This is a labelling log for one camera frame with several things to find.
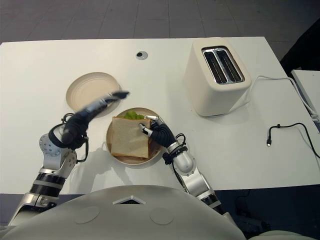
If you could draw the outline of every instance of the sandwich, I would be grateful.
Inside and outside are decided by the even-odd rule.
[[[139,124],[150,128],[150,120],[129,112],[124,117],[112,118],[111,154],[149,158],[149,137],[141,132]]]

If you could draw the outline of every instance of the white toaster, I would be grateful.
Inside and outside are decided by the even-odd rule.
[[[252,82],[238,54],[222,37],[193,42],[184,81],[201,116],[227,114]]]

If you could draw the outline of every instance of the ceramic plate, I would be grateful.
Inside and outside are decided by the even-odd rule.
[[[137,114],[141,114],[144,116],[145,115],[158,116],[157,113],[147,108],[135,107],[135,108],[127,109],[115,117],[123,117],[124,115],[126,115],[128,111],[135,111]],[[110,123],[109,128],[106,132],[106,145],[110,153],[111,153],[111,142],[112,142],[111,137],[112,137],[112,122]],[[161,148],[162,147],[159,144],[151,140],[151,143],[149,146],[149,158],[135,157],[135,156],[113,156],[113,157],[123,164],[141,165],[151,161],[158,154],[160,154]]]

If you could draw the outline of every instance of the robot finger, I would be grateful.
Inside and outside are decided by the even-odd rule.
[[[141,132],[143,132],[144,134],[148,135],[149,137],[153,133],[153,131],[151,129],[147,128],[145,125],[143,125],[141,123],[139,124],[139,128],[140,128]]]
[[[150,119],[152,121],[155,121],[156,124],[158,124],[159,126],[164,123],[164,121],[159,116],[146,115],[144,119]]]

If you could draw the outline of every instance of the cable plug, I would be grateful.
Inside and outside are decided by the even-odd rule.
[[[266,140],[266,145],[268,146],[268,147],[270,147],[271,146],[271,136],[269,136],[268,137],[268,139]]]

